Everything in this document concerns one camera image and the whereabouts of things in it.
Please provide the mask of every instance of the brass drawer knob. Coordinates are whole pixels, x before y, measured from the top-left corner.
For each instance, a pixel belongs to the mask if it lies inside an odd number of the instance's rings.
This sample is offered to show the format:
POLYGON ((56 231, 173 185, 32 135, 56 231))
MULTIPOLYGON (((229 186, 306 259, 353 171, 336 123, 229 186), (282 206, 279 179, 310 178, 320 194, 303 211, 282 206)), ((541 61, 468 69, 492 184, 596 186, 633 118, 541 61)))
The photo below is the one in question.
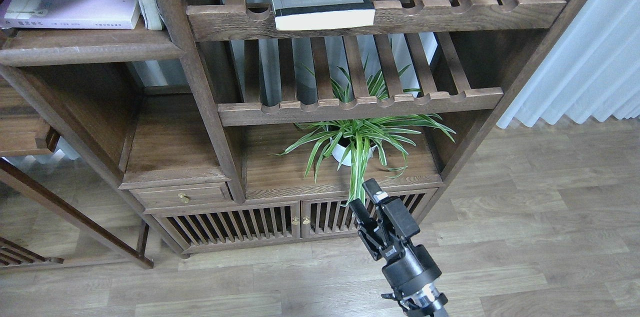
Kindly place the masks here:
POLYGON ((187 196, 184 193, 178 193, 178 197, 180 198, 180 201, 182 201, 182 203, 189 203, 189 201, 192 200, 191 198, 189 198, 189 196, 187 196))

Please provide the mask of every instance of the spider plant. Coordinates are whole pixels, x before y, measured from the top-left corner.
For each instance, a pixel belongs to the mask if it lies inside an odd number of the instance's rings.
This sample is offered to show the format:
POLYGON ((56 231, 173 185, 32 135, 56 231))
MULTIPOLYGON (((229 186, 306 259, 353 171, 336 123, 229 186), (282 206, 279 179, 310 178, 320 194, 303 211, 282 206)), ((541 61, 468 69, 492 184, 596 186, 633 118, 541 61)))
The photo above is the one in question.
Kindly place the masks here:
MULTIPOLYGON (((364 68, 366 69, 368 58, 364 62, 364 68)), ((409 64, 398 71, 398 75, 407 71, 409 64)), ((309 73, 314 74, 311 69, 304 66, 309 73)), ((347 78, 347 85, 342 86, 335 80, 331 80, 334 96, 342 102, 348 102, 351 99, 352 88, 350 84, 351 77, 346 69, 338 67, 340 71, 347 78)), ((366 87, 371 96, 377 96, 378 99, 388 99, 389 93, 385 84, 384 76, 382 75, 382 69, 378 69, 376 73, 366 78, 366 87)), ((404 92, 419 92, 419 89, 405 89, 404 92)), ((299 148, 304 144, 310 144, 313 142, 313 148, 306 163, 306 170, 304 176, 308 176, 312 167, 315 167, 313 174, 313 180, 318 180, 318 171, 320 170, 320 164, 323 160, 332 155, 334 149, 338 143, 342 141, 348 141, 345 146, 345 152, 342 155, 342 159, 338 162, 338 169, 345 162, 345 158, 350 155, 351 171, 350 171, 350 183, 349 183, 349 196, 347 203, 355 199, 360 199, 362 203, 365 202, 365 192, 362 187, 364 182, 364 174, 367 169, 367 164, 370 159, 370 149, 375 146, 377 149, 378 158, 382 166, 387 166, 387 151, 386 147, 400 151, 402 158, 404 159, 403 167, 389 168, 389 171, 398 172, 393 176, 397 178, 402 175, 407 168, 407 155, 409 153, 404 148, 403 144, 410 144, 415 146, 416 144, 406 137, 406 135, 419 135, 421 132, 413 128, 408 127, 428 127, 441 130, 452 141, 451 134, 455 134, 455 131, 451 128, 439 123, 438 120, 442 120, 438 114, 410 114, 406 116, 389 116, 389 117, 377 117, 377 118, 357 118, 357 119, 339 119, 332 121, 318 121, 309 123, 297 123, 296 125, 302 130, 311 130, 311 132, 303 135, 296 142, 288 146, 282 153, 277 155, 282 156, 290 153, 291 151, 299 148)))

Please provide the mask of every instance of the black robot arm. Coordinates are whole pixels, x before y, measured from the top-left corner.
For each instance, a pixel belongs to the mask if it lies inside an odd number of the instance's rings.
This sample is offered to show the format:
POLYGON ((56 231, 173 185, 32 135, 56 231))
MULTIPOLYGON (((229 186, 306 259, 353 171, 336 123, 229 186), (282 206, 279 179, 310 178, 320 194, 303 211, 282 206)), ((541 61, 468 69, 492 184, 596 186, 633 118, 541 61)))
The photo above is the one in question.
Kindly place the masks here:
POLYGON ((358 199, 349 203, 349 208, 358 220, 358 235, 371 257, 386 260, 382 274, 393 292, 382 294, 382 298, 396 301, 409 317, 448 317, 444 309, 447 297, 434 285, 442 272, 425 246, 411 242, 411 237, 420 232, 416 220, 400 198, 390 197, 373 178, 363 186, 378 218, 370 217, 358 199))

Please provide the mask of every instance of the wooden bookshelf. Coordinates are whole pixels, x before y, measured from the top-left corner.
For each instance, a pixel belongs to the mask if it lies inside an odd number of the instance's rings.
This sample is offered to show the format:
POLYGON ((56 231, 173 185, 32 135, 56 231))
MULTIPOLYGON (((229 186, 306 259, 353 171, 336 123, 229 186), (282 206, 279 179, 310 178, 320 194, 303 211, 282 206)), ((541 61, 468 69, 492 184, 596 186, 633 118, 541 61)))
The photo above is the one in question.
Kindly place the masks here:
MULTIPOLYGON (((302 178, 311 146, 270 155, 301 136, 294 123, 307 121, 442 114, 457 131, 455 143, 435 131, 416 140, 404 175, 388 178, 373 160, 367 176, 405 196, 422 221, 586 0, 372 1, 372 26, 292 32, 275 30, 264 0, 157 0, 166 31, 141 24, 134 30, 18 30, 4 38, 0 74, 110 186, 123 188, 121 197, 178 253, 345 234, 327 223, 340 219, 335 211, 348 191, 347 169, 336 171, 326 160, 314 183, 302 178), (438 40, 431 63, 422 32, 438 40), (411 55, 417 96, 402 91, 387 37, 395 33, 404 35, 411 55), (364 87, 357 35, 374 36, 388 100, 369 96, 364 87), (328 36, 343 38, 351 102, 333 96, 328 36), (311 104, 298 99, 293 68, 291 39, 302 37, 310 39, 316 75, 311 104), (282 71, 270 76, 281 82, 282 98, 274 105, 260 99, 259 39, 278 39, 279 55, 266 61, 282 71), (244 41, 244 73, 234 70, 229 41, 238 40, 244 41), (180 59, 190 93, 147 89, 154 95, 144 96, 116 63, 164 58, 180 59), (191 207, 162 200, 182 188, 203 188, 207 195, 191 207), (163 195, 145 201, 137 191, 145 189, 163 195), (414 194, 419 202, 407 197, 414 194), (157 204, 144 205, 149 201, 157 204), (325 228, 314 225, 319 217, 303 215, 313 208, 334 211, 324 215, 325 228), (304 217, 313 232, 301 223, 304 217)), ((393 158, 391 164, 400 164, 393 158)))
POLYGON ((446 61, 446 68, 438 71, 434 78, 427 62, 420 36, 405 34, 404 39, 411 55, 413 69, 418 79, 418 96, 403 92, 394 61, 391 43, 387 35, 373 36, 383 76, 391 98, 380 100, 370 96, 366 88, 366 75, 362 66, 358 40, 355 36, 344 36, 343 45, 347 57, 350 83, 354 86, 354 99, 341 102, 332 90, 327 49, 324 37, 310 40, 313 53, 317 100, 304 104, 297 100, 297 80, 293 75, 295 58, 290 39, 279 39, 279 76, 282 101, 276 105, 264 105, 259 101, 261 83, 258 73, 260 63, 256 41, 245 41, 245 94, 242 103, 220 103, 218 113, 224 126, 256 124, 304 123, 338 119, 363 119, 371 117, 400 116, 411 114, 440 114, 472 110, 490 110, 503 96, 500 87, 472 87, 457 55, 449 33, 436 33, 439 53, 446 61))

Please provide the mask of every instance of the slatted cabinet door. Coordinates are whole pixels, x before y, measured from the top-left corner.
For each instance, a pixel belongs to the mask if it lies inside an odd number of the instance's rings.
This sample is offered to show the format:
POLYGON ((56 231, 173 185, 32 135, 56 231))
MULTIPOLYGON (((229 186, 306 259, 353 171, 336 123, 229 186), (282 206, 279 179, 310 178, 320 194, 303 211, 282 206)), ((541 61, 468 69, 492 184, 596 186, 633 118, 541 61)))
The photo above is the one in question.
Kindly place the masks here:
MULTIPOLYGON (((434 196, 436 189, 428 189, 415 193, 398 194, 411 215, 418 217, 425 205, 434 196)), ((331 238, 340 235, 353 235, 356 230, 356 219, 352 211, 346 207, 346 198, 324 198, 302 201, 302 238, 331 238)), ((370 216, 377 218, 373 203, 366 199, 366 210, 370 216)))
POLYGON ((300 202, 204 208, 170 216, 155 215, 184 254, 254 247, 300 239, 300 202))

